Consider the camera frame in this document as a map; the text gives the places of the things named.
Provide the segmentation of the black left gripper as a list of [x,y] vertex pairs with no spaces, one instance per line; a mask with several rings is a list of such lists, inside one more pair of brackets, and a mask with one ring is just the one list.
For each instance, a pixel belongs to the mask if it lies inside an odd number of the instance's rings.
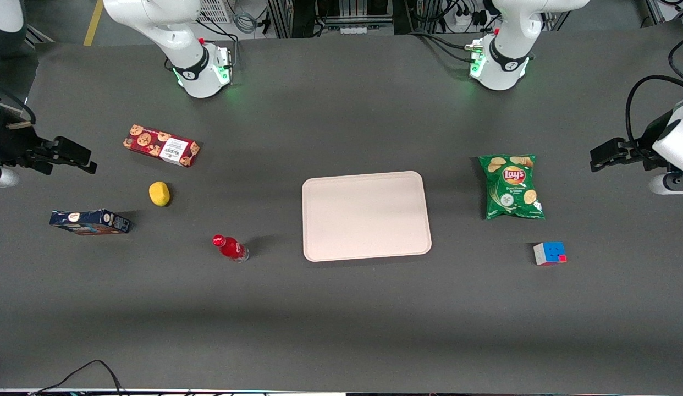
[[644,161],[643,166],[646,171],[656,168],[665,168],[668,172],[676,170],[670,161],[666,160],[654,147],[656,142],[663,140],[673,130],[673,127],[669,125],[672,115],[673,113],[664,113],[647,125],[643,132],[643,151],[637,143],[624,142],[621,137],[614,137],[593,148],[590,151],[591,172],[598,172],[621,161],[623,164]]

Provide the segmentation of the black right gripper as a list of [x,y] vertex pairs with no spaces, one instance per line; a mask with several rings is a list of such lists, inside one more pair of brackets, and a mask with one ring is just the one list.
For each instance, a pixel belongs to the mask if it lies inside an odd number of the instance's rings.
[[[54,140],[54,162],[80,168],[88,174],[97,173],[97,163],[91,161],[92,151],[66,137]],[[42,174],[53,170],[53,145],[44,145],[34,129],[0,129],[0,164],[23,158],[23,168]]]

